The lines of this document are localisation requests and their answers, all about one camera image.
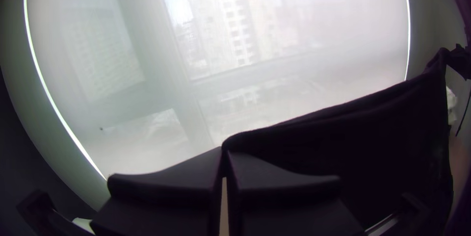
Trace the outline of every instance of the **white curtain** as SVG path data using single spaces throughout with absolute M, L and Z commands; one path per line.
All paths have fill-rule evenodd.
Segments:
M 105 177 L 404 80 L 407 0 L 28 0 L 39 67 Z

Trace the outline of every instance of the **window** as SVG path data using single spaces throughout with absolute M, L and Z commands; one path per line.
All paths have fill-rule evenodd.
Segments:
M 164 0 L 165 5 L 54 0 L 31 5 L 39 1 L 26 3 L 32 44 L 41 46 L 35 49 L 37 66 L 48 76 L 46 84 L 56 82 L 48 88 L 57 110 L 105 175 L 157 171 L 214 148 L 234 133 L 384 89 L 403 80 L 407 65 L 406 0 Z M 229 3 L 234 11 L 226 12 L 222 8 Z M 264 29 L 276 33 L 270 36 Z M 153 46 L 134 46 L 147 40 Z M 283 60 L 274 59 L 280 56 Z M 336 61 L 330 62 L 333 56 Z M 377 71 L 352 71 L 372 63 L 380 66 Z M 228 71 L 231 75 L 222 74 Z M 339 82 L 330 82 L 331 75 Z M 77 89 L 72 92 L 69 84 Z M 218 90 L 212 91 L 215 84 Z M 275 95 L 275 90 L 290 93 Z M 247 93 L 271 96 L 254 96 L 252 106 L 245 106 Z M 189 97 L 194 101 L 180 102 Z M 234 108 L 215 112 L 232 102 Z M 253 105 L 262 113 L 254 113 Z

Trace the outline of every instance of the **dark wall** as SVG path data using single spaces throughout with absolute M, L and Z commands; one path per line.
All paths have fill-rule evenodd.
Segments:
M 66 218 L 92 218 L 82 201 L 43 160 L 16 115 L 0 75 L 0 235 L 32 236 L 16 205 L 36 189 L 49 194 Z

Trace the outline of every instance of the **black cloth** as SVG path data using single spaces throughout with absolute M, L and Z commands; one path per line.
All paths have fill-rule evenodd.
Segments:
M 401 195 L 410 192 L 436 211 L 430 217 L 431 231 L 436 233 L 444 228 L 453 196 L 447 64 L 470 78 L 469 54 L 463 48 L 440 49 L 416 78 L 342 105 L 236 134 L 222 148 L 294 173 L 340 176 L 341 199 L 365 229 L 398 210 Z

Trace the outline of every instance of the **dark fabric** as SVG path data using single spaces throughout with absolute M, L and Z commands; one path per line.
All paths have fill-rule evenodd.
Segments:
M 115 174 L 91 227 L 98 236 L 217 236 L 221 186 L 221 148 L 152 174 Z
M 461 47 L 440 49 L 412 80 L 236 134 L 222 147 L 295 173 L 340 176 L 342 201 L 365 229 L 398 210 L 401 194 L 410 192 L 432 209 L 444 206 L 435 220 L 443 230 L 452 202 L 445 70 L 449 62 L 465 61 Z
M 337 199 L 337 176 L 289 172 L 228 152 L 231 236 L 359 236 L 364 231 Z

